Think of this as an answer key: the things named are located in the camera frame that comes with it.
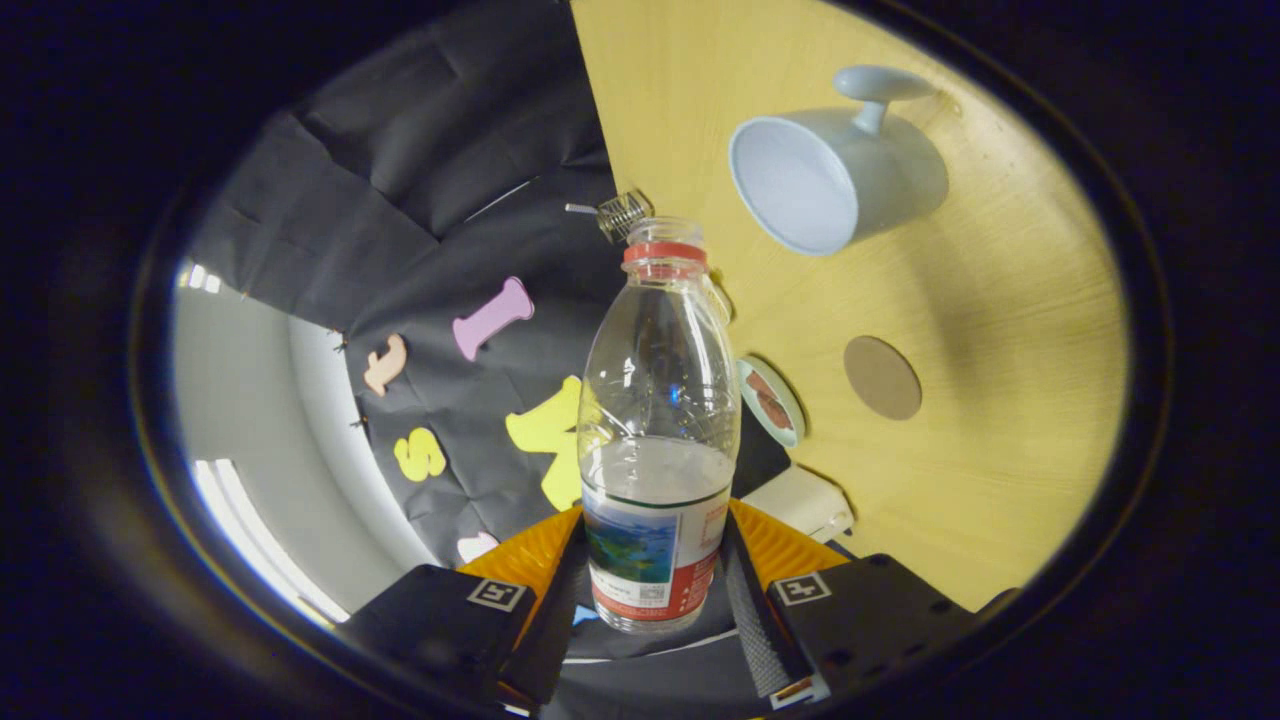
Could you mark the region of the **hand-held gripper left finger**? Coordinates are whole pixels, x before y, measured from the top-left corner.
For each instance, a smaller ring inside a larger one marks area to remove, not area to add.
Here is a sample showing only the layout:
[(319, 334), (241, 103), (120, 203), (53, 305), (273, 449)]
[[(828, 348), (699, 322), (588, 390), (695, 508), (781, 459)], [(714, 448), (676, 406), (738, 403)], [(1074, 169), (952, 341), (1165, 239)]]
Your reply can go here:
[(572, 507), (457, 569), (421, 565), (346, 621), (346, 639), (476, 703), (548, 705), (586, 573)]

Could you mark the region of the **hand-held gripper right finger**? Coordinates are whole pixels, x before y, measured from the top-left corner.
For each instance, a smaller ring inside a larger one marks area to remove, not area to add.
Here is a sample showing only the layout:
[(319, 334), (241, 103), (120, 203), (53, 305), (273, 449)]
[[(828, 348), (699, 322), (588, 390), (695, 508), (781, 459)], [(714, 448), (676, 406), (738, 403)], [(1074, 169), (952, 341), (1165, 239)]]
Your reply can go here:
[(739, 500), (722, 570), (754, 687), (774, 711), (877, 692), (977, 624), (892, 556), (846, 557)]

